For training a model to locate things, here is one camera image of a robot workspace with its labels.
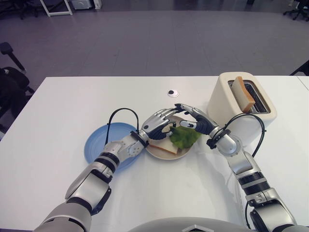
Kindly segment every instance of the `black chair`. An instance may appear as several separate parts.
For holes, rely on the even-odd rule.
[[[296,69],[294,72],[292,72],[290,76],[293,76],[298,72],[304,73],[306,76],[309,76],[309,60],[305,62],[302,66],[300,66],[298,69]]]
[[[299,4],[297,6],[297,9],[291,10],[291,11],[286,11],[283,13],[283,15],[286,15],[287,13],[289,15],[293,13],[297,13],[297,15],[293,18],[293,20],[296,20],[297,17],[301,14],[303,17],[307,18],[306,21],[309,21],[308,14],[306,10],[304,9],[305,6],[309,7],[309,0],[298,0]]]
[[[35,17],[38,17],[38,11],[41,10],[41,6],[34,5],[32,0],[2,0],[0,1],[2,5],[2,10],[0,10],[0,15],[9,12],[19,13],[20,19],[25,18],[25,12],[33,12]]]
[[[10,44],[0,43],[0,51],[4,55],[9,55],[22,71],[13,67],[0,68],[0,118],[8,110],[11,110],[13,117],[16,118],[35,91],[28,86],[29,79],[24,75],[26,70],[14,56]],[[4,126],[0,125],[0,130],[4,132]]]

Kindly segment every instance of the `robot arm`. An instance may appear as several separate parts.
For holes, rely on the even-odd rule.
[[[176,104],[176,109],[191,114],[197,122],[182,121],[181,126],[209,135],[207,145],[218,148],[246,193],[246,200],[254,207],[250,213],[255,228],[260,232],[308,231],[297,223],[274,188],[271,188],[253,157],[243,150],[240,139],[228,135],[206,114],[194,107]]]
[[[178,110],[163,109],[145,121],[142,129],[131,132],[120,141],[104,147],[97,159],[89,164],[70,185],[65,202],[57,206],[37,227],[35,232],[89,232],[91,216],[97,214],[111,194],[109,183],[112,175],[127,158],[137,156],[147,145],[148,139],[163,139],[172,132],[162,133],[169,117]]]

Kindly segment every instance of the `robotic hand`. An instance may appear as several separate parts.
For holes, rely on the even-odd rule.
[[[137,156],[148,145],[148,139],[163,139],[172,132],[162,132],[173,108],[162,109],[148,118],[139,132],[132,131],[120,141],[105,145],[103,152],[70,185],[65,199],[36,228],[35,232],[89,232],[91,216],[97,214],[111,194],[109,183],[119,164]]]

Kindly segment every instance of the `chair leg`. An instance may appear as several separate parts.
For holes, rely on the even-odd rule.
[[[27,86],[26,91],[29,91],[29,93],[32,93],[32,94],[35,93],[35,91],[32,88],[30,88],[29,86]]]
[[[297,15],[293,18],[293,20],[296,20],[296,19],[297,19],[297,17],[299,16],[300,12],[301,12],[301,11],[299,11],[299,12],[297,13]]]

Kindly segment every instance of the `robot forearm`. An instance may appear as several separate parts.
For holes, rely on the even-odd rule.
[[[91,216],[98,213],[111,194],[109,183],[120,162],[138,155],[144,146],[132,135],[108,143],[70,185],[65,199],[35,229],[35,232],[88,232]]]

